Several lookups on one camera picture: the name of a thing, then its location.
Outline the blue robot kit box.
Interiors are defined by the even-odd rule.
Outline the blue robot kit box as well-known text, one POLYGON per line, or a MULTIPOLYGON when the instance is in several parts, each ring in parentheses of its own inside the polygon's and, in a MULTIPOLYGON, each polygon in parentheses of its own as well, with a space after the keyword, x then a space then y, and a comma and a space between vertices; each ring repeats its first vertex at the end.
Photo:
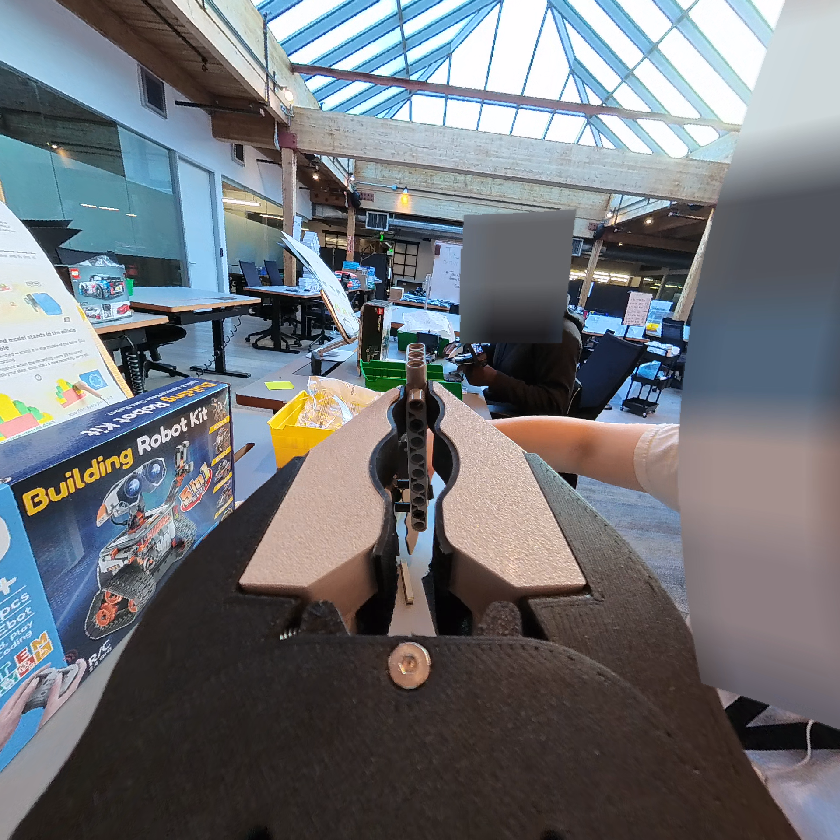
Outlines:
POLYGON ((228 385, 177 381, 1 456, 4 768, 234 510, 228 385))

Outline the green parts bin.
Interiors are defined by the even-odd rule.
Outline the green parts bin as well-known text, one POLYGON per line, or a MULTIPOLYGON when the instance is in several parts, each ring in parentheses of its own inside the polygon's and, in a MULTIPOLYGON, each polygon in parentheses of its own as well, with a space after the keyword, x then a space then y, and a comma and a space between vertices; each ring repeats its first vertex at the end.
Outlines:
POLYGON ((411 330, 399 329, 395 335, 397 338, 397 349, 399 351, 406 351, 408 345, 411 343, 421 343, 427 348, 428 353, 434 351, 439 358, 445 355, 446 349, 450 344, 456 343, 453 334, 440 331, 421 331, 417 333, 411 330))
MULTIPOLYGON (((372 360, 370 362, 360 360, 360 370, 364 378, 364 386, 369 390, 386 392, 406 383, 406 365, 401 360, 372 360)), ((447 381, 442 364, 427 364, 426 375, 428 381, 442 383, 444 389, 459 400, 463 399, 461 382, 447 381)))

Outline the grey office desk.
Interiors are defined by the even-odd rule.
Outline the grey office desk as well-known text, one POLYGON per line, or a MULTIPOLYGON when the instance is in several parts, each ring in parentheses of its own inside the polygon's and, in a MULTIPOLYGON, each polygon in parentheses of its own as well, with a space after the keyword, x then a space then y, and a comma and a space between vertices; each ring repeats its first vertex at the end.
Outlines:
MULTIPOLYGON (((265 408, 276 413, 296 394, 305 391, 311 373, 311 360, 305 359, 302 354, 288 355, 284 359, 288 361, 288 364, 282 368, 271 371, 258 380, 248 380, 245 387, 237 393, 236 403, 241 406, 265 408), (291 382, 293 387, 273 391, 267 387, 268 382, 291 382)), ((322 365, 322 375, 364 386, 364 378, 357 368, 356 350, 351 350, 349 359, 339 364, 330 365, 325 361, 322 365)), ((490 420, 483 390, 463 381, 462 391, 464 403, 485 419, 490 420)))

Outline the yellow plastic bin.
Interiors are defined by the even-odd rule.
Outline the yellow plastic bin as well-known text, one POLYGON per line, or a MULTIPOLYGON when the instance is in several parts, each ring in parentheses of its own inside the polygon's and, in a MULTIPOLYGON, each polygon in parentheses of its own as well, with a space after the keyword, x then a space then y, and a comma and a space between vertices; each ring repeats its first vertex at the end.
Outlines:
POLYGON ((295 457, 306 455, 337 430, 297 425, 307 395, 307 392, 298 393, 268 421, 278 469, 287 465, 295 457))

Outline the clear plastic bags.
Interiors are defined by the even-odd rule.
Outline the clear plastic bags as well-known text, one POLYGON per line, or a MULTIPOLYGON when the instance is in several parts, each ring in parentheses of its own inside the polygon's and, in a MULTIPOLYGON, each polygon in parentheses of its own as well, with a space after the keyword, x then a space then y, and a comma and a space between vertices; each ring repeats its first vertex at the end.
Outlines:
POLYGON ((383 394, 346 381, 314 375, 308 378, 307 391, 297 425, 329 431, 348 423, 383 394))

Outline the dark tall set box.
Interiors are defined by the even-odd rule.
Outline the dark tall set box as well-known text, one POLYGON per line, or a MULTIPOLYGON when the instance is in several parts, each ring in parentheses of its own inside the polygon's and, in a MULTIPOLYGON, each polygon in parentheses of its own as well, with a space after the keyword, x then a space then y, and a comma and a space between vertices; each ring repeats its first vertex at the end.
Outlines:
POLYGON ((371 300, 360 310, 358 355, 361 362, 385 361, 391 338, 393 303, 371 300))

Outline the person's right forearm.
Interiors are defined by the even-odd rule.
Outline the person's right forearm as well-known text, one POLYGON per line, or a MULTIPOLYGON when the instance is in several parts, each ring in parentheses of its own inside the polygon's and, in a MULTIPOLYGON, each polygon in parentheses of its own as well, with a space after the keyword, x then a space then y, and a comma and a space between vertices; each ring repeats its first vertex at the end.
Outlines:
POLYGON ((496 419, 491 423, 558 473, 642 490, 635 475, 634 451, 645 425, 562 416, 525 416, 496 419))

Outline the black rolling cart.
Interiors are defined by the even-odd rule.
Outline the black rolling cart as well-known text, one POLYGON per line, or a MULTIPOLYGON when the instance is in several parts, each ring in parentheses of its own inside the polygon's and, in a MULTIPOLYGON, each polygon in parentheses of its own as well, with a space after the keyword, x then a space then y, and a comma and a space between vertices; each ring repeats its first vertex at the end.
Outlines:
POLYGON ((643 361, 631 374, 620 410, 641 417, 655 414, 662 391, 669 387, 675 360, 655 355, 643 361))

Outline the wooden poster board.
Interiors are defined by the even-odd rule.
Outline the wooden poster board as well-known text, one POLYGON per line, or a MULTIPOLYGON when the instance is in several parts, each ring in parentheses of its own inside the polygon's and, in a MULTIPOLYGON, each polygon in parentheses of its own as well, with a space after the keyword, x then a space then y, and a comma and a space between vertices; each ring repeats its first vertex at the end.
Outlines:
POLYGON ((5 203, 1 218, 2 393, 35 404, 37 389, 54 394, 58 379, 77 383, 81 374, 99 371, 105 400, 131 396, 34 236, 5 203))

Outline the whiteboard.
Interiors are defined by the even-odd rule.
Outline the whiteboard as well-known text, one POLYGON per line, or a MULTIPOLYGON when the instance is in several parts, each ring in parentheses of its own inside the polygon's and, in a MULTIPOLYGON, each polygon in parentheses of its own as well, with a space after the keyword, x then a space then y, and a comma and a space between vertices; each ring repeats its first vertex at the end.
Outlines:
POLYGON ((459 303, 462 249, 461 244, 435 241, 433 272, 428 290, 430 298, 459 303))

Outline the white instruction poster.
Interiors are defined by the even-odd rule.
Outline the white instruction poster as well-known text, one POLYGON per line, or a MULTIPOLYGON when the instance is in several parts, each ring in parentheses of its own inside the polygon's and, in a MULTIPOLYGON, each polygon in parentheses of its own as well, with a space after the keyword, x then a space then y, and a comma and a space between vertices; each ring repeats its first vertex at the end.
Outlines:
POLYGON ((26 226, 1 204, 1 441, 132 396, 26 226))

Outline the black office chair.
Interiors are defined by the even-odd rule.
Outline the black office chair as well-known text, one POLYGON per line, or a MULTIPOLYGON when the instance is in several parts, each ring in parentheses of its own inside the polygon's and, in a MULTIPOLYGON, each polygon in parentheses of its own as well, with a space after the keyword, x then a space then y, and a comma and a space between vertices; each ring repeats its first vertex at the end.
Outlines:
MULTIPOLYGON (((261 280, 259 278, 259 273, 255 263, 248 262, 246 260, 240 260, 239 267, 244 275, 246 287, 262 288, 261 280)), ((261 298, 259 301, 259 305, 254 306, 250 310, 249 314, 253 317, 262 318, 268 321, 269 324, 269 327, 266 329, 262 329, 261 331, 253 332, 246 335, 245 341, 247 343, 251 343, 251 340, 254 339, 253 344, 256 347, 258 341, 264 339, 265 337, 269 337, 271 334, 272 306, 270 302, 266 301, 266 299, 261 298)))
MULTIPOLYGON (((264 262, 266 273, 271 286, 282 286, 283 278, 275 260, 267 259, 264 262)), ((296 354, 298 351, 291 348, 290 341, 293 337, 287 336, 280 329, 281 323, 281 304, 278 297, 271 298, 271 328, 270 337, 274 344, 274 350, 283 353, 296 354)))
POLYGON ((160 347, 183 340, 185 337, 184 328, 172 323, 145 328, 146 341, 140 345, 143 378, 146 379, 151 370, 167 373, 169 376, 189 376, 190 374, 179 371, 173 364, 163 363, 160 353, 160 347))
POLYGON ((576 372, 569 417, 595 420, 635 370, 645 346, 602 336, 576 372))

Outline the wood-topped desk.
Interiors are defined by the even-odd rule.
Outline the wood-topped desk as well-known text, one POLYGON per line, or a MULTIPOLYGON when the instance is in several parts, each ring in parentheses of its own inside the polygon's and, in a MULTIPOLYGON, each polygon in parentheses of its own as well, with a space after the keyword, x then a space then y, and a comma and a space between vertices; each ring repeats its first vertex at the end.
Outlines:
POLYGON ((194 365, 197 375, 228 375, 249 378, 250 373, 231 371, 226 367, 225 340, 222 322, 227 318, 249 314, 259 304, 257 297, 239 296, 219 291, 190 287, 136 287, 131 297, 132 309, 139 312, 163 313, 178 326, 210 321, 213 324, 213 363, 194 365))
POLYGON ((292 346, 294 344, 292 337, 281 331, 281 307, 289 304, 300 307, 313 302, 322 303, 320 292, 305 291, 298 287, 289 286, 244 287, 243 291, 260 299, 268 299, 271 306, 269 329, 260 333, 252 346, 258 350, 298 354, 299 350, 292 346))
POLYGON ((166 324, 166 316, 132 311, 130 318, 108 322, 92 322, 104 348, 111 355, 111 367, 119 370, 127 385, 125 393, 138 395, 144 392, 139 347, 146 341, 146 331, 155 325, 166 324))

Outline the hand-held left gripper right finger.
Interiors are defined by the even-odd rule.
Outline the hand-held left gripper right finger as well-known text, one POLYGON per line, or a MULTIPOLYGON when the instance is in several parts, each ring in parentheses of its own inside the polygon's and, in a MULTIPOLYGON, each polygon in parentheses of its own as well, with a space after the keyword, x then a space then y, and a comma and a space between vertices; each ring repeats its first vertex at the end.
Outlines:
POLYGON ((434 623, 470 634, 493 602, 582 595, 585 577, 523 450, 441 384, 429 386, 436 494, 434 623))

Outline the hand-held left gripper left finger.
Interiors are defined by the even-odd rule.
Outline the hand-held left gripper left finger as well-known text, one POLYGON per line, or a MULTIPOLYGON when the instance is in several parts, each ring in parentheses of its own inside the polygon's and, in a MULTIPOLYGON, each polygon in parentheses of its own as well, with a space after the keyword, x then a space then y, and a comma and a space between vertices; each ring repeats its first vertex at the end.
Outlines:
POLYGON ((387 634, 394 612, 397 466, 393 388, 302 460, 239 580, 250 593, 328 601, 365 634, 387 634))

